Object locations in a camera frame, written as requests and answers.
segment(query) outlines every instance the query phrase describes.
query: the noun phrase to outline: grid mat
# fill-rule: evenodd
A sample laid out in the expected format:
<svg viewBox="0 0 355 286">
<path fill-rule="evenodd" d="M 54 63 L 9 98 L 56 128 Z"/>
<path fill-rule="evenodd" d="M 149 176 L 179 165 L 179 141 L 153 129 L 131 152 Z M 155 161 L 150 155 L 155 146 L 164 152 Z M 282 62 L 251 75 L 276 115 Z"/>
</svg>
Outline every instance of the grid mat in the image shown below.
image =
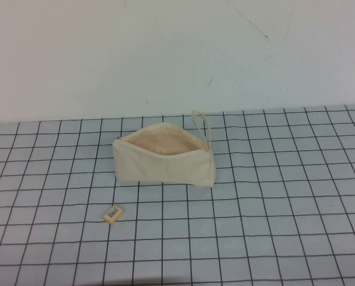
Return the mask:
<svg viewBox="0 0 355 286">
<path fill-rule="evenodd" d="M 0 285 L 355 286 L 355 105 L 208 120 L 212 189 L 115 179 L 116 137 L 190 116 L 0 123 Z"/>
</svg>

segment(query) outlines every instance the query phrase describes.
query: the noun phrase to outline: table surface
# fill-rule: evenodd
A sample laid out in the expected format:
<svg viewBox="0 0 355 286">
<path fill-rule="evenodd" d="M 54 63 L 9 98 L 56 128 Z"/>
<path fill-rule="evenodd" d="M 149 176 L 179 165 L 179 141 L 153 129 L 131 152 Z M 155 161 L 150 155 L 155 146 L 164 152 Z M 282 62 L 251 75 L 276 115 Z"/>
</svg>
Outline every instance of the table surface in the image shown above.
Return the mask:
<svg viewBox="0 0 355 286">
<path fill-rule="evenodd" d="M 355 285 L 355 105 L 208 120 L 213 188 L 115 179 L 116 137 L 190 116 L 0 123 L 0 285 Z"/>
</svg>

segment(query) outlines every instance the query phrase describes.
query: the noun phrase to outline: blue grid surface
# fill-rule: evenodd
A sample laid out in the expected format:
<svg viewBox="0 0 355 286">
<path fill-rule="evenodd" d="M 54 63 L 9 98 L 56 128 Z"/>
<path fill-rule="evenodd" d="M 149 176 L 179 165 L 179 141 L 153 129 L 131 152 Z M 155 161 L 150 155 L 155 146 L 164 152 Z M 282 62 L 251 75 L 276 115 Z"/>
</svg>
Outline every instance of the blue grid surface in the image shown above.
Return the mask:
<svg viewBox="0 0 355 286">
<path fill-rule="evenodd" d="M 207 117 L 213 188 L 115 178 L 116 137 L 190 116 L 0 123 L 0 285 L 355 286 L 355 105 Z"/>
</svg>

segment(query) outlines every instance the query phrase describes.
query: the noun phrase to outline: pouch strap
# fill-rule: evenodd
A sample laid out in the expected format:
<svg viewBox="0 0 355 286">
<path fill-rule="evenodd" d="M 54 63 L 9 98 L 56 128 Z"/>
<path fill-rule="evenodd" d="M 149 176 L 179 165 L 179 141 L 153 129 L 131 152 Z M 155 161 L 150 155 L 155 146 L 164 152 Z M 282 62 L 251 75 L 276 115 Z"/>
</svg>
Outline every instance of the pouch strap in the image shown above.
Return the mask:
<svg viewBox="0 0 355 286">
<path fill-rule="evenodd" d="M 209 140 L 206 138 L 204 131 L 200 128 L 200 126 L 197 123 L 197 115 L 200 115 L 202 117 L 202 120 L 204 121 L 205 126 L 208 128 Z M 203 136 L 203 138 L 205 140 L 206 150 L 209 151 L 211 149 L 212 132 L 211 132 L 211 127 L 209 125 L 209 122 L 206 119 L 206 116 L 200 111 L 193 110 L 192 111 L 192 122 L 199 129 L 201 135 Z"/>
</svg>

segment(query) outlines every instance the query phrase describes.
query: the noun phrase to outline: black grid lines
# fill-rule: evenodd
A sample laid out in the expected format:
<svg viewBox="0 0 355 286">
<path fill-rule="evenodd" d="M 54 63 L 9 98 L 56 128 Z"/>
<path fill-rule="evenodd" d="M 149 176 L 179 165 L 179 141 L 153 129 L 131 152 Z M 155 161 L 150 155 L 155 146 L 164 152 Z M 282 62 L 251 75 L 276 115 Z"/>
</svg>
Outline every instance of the black grid lines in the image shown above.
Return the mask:
<svg viewBox="0 0 355 286">
<path fill-rule="evenodd" d="M 0 284 L 355 283 L 355 106 L 207 117 L 213 188 L 115 179 L 115 137 L 190 116 L 0 123 Z"/>
</svg>

